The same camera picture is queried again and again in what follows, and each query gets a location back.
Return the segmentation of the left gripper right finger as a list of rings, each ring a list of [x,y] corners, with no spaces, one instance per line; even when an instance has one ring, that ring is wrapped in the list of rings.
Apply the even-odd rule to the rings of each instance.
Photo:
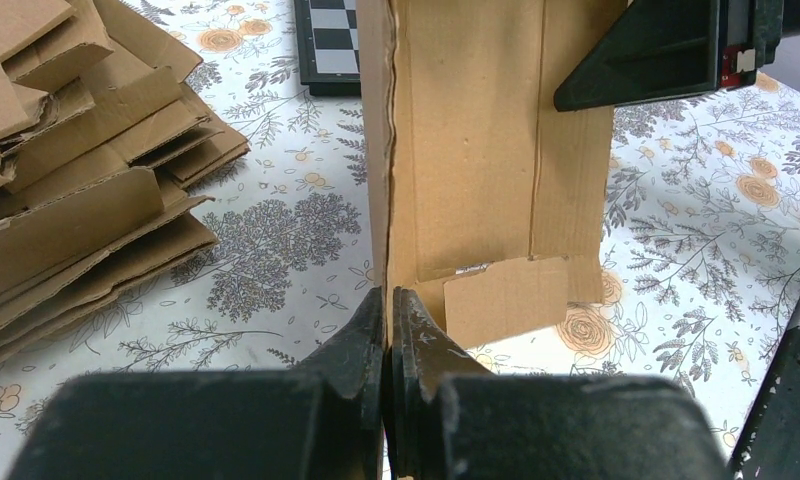
[[[651,376],[497,375],[392,295],[385,429],[395,477],[727,479],[706,418]]]

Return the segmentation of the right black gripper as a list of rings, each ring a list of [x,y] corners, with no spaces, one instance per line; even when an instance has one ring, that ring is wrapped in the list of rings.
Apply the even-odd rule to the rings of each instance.
[[[781,40],[799,35],[800,0],[634,1],[556,89],[554,106],[619,107],[751,86]]]

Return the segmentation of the brown cardboard box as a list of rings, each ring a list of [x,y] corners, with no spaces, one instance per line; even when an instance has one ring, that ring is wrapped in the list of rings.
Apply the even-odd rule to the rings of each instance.
[[[357,5],[373,256],[463,347],[604,299],[613,111],[556,88],[622,1]]]

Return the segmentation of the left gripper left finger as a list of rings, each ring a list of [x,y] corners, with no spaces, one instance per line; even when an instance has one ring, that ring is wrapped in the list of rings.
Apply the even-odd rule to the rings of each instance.
[[[383,292],[286,370],[77,377],[47,403],[13,479],[378,479]]]

